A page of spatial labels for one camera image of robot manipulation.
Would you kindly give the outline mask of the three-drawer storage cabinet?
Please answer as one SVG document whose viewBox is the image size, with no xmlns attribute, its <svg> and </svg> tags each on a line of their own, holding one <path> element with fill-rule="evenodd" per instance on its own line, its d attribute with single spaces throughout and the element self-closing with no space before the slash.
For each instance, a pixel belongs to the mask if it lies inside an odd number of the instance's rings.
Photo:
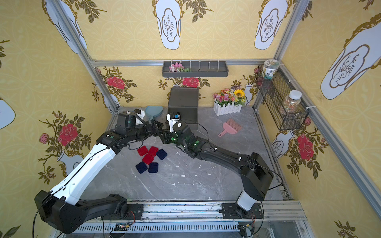
<svg viewBox="0 0 381 238">
<path fill-rule="evenodd" d="M 198 88 L 172 88 L 168 102 L 168 113 L 179 113 L 192 130 L 198 129 Z"/>
</svg>

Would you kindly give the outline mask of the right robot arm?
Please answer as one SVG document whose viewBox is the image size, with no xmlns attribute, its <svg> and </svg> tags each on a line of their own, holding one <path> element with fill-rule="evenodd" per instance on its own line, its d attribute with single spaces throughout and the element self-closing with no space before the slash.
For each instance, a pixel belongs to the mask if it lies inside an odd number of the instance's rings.
<svg viewBox="0 0 381 238">
<path fill-rule="evenodd" d="M 164 144 L 174 144 L 191 158 L 209 161 L 228 168 L 242 180 L 243 191 L 236 203 L 244 211 L 250 211 L 257 202 L 263 202 L 274 179 L 274 172 L 257 153 L 239 154 L 195 136 L 184 121 L 176 122 L 171 129 L 152 120 L 156 134 Z"/>
</svg>

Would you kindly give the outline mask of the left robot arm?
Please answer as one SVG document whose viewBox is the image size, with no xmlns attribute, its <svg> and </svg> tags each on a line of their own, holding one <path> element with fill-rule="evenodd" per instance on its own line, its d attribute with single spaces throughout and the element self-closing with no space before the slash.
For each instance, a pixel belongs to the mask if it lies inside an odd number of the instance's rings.
<svg viewBox="0 0 381 238">
<path fill-rule="evenodd" d="M 122 112 L 113 130 L 104 132 L 89 154 L 50 191 L 34 198 L 36 217 L 64 234 L 71 234 L 84 222 L 104 216 L 136 217 L 127 200 L 117 194 L 101 199 L 81 199 L 81 195 L 101 169 L 126 146 L 158 136 L 163 124 L 155 119 L 144 121 L 135 112 Z"/>
</svg>

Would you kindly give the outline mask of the red brooch box left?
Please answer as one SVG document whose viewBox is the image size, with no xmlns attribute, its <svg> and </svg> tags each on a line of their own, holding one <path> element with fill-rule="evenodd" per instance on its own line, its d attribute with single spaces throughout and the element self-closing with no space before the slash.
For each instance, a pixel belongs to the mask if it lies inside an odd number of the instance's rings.
<svg viewBox="0 0 381 238">
<path fill-rule="evenodd" d="M 148 149 L 146 146 L 142 146 L 137 150 L 139 156 L 145 156 L 148 153 Z"/>
</svg>

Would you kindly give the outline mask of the navy brooch box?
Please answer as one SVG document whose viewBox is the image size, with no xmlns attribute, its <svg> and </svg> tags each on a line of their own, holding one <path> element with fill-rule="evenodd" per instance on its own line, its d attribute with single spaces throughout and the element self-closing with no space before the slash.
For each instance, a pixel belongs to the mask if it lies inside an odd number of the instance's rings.
<svg viewBox="0 0 381 238">
<path fill-rule="evenodd" d="M 167 154 L 167 152 L 166 152 L 165 150 L 160 149 L 160 150 L 158 150 L 158 152 L 156 153 L 156 156 L 157 156 L 160 160 L 164 160 L 164 159 L 168 156 L 168 154 Z"/>
<path fill-rule="evenodd" d="M 145 171 L 148 170 L 148 166 L 147 166 L 147 164 L 145 164 L 144 162 L 140 162 L 140 163 L 138 163 L 138 164 L 136 165 L 136 169 L 137 169 L 137 171 L 138 171 L 140 174 L 142 174 L 142 173 L 144 173 Z"/>
<path fill-rule="evenodd" d="M 148 172 L 149 173 L 157 173 L 159 164 L 157 162 L 152 162 L 149 164 Z"/>
</svg>

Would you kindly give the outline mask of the red brooch box upper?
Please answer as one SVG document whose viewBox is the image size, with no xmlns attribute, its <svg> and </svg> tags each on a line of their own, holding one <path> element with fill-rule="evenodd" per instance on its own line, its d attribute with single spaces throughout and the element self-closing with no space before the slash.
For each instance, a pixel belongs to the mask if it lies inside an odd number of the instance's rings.
<svg viewBox="0 0 381 238">
<path fill-rule="evenodd" d="M 158 151 L 159 149 L 157 147 L 152 146 L 150 147 L 148 154 L 155 157 Z"/>
</svg>

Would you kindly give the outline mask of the red brooch box lower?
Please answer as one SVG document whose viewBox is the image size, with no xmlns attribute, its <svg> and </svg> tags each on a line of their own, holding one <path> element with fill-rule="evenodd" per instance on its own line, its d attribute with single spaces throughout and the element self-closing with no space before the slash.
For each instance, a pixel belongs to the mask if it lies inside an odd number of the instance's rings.
<svg viewBox="0 0 381 238">
<path fill-rule="evenodd" d="M 143 159 L 142 159 L 142 161 L 143 161 L 145 164 L 147 164 L 147 165 L 150 165 L 150 164 L 153 162 L 153 160 L 154 160 L 154 156 L 152 156 L 152 155 L 150 155 L 150 154 L 146 154 L 146 155 L 143 157 Z"/>
</svg>

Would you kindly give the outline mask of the navy brooch box bottom left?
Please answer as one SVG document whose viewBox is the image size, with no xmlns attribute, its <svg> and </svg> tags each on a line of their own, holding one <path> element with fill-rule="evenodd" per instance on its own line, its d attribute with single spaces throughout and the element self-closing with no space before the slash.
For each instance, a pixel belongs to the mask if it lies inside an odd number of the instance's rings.
<svg viewBox="0 0 381 238">
<path fill-rule="evenodd" d="M 140 174 L 142 174 L 142 173 L 144 173 L 145 171 L 148 170 L 148 166 L 147 166 L 147 164 L 145 164 L 144 162 L 140 162 L 140 163 L 138 163 L 138 164 L 136 165 L 136 169 L 137 169 L 137 171 L 138 171 Z"/>
</svg>

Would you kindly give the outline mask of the navy brooch box bottom right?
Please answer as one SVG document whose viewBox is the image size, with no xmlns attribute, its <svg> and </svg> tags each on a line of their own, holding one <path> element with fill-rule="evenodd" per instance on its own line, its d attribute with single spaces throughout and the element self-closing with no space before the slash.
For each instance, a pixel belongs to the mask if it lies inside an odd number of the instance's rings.
<svg viewBox="0 0 381 238">
<path fill-rule="evenodd" d="M 157 173 L 159 164 L 157 162 L 152 162 L 149 164 L 148 172 L 149 173 Z"/>
</svg>

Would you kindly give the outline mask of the blue dustpan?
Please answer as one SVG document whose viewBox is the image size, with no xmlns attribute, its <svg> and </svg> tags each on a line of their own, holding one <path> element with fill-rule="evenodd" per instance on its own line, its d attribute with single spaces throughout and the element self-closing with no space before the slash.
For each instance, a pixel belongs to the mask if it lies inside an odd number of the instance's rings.
<svg viewBox="0 0 381 238">
<path fill-rule="evenodd" d="M 155 119 L 156 117 L 160 116 L 162 112 L 163 112 L 162 106 L 147 106 L 145 109 L 145 114 L 149 122 Z"/>
</svg>

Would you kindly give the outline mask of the pink flowers on shelf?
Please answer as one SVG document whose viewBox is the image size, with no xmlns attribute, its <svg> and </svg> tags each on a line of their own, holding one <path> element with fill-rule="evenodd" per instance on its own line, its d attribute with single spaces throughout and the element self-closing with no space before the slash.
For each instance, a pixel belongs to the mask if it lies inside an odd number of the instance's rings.
<svg viewBox="0 0 381 238">
<path fill-rule="evenodd" d="M 170 72 L 190 72 L 189 68 L 185 68 L 181 63 L 171 64 L 169 67 Z"/>
</svg>

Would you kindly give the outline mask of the small circuit board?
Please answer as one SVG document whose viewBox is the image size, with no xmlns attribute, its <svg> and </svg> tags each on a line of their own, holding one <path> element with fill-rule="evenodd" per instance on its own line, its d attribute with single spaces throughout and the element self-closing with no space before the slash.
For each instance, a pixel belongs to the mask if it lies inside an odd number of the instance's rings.
<svg viewBox="0 0 381 238">
<path fill-rule="evenodd" d="M 129 229 L 129 227 L 130 227 L 129 223 L 117 223 L 115 225 L 113 232 L 125 232 Z"/>
</svg>

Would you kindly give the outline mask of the grey wall shelf tray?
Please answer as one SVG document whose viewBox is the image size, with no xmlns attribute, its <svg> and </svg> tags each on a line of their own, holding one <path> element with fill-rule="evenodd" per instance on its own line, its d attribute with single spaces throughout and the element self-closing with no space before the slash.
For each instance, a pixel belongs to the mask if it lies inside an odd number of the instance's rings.
<svg viewBox="0 0 381 238">
<path fill-rule="evenodd" d="M 174 63 L 181 63 L 190 72 L 170 72 L 169 66 Z M 169 78 L 189 78 L 189 77 L 227 77 L 229 68 L 223 60 L 171 60 L 164 61 L 162 66 L 162 76 Z"/>
</svg>

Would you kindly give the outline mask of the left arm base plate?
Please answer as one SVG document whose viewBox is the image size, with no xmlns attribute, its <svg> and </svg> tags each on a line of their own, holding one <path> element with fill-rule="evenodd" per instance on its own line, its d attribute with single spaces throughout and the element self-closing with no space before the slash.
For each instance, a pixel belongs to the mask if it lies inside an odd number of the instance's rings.
<svg viewBox="0 0 381 238">
<path fill-rule="evenodd" d="M 144 208 L 144 205 L 140 203 L 128 204 L 124 219 L 135 220 L 135 221 L 141 220 L 143 208 Z"/>
</svg>

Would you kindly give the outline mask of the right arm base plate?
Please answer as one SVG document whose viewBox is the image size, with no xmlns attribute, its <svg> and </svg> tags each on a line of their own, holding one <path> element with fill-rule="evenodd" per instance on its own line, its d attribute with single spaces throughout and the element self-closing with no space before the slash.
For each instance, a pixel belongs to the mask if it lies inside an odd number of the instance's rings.
<svg viewBox="0 0 381 238">
<path fill-rule="evenodd" d="M 223 219 L 262 219 L 264 213 L 260 203 L 255 203 L 249 211 L 241 208 L 237 203 L 222 203 L 219 213 Z"/>
</svg>

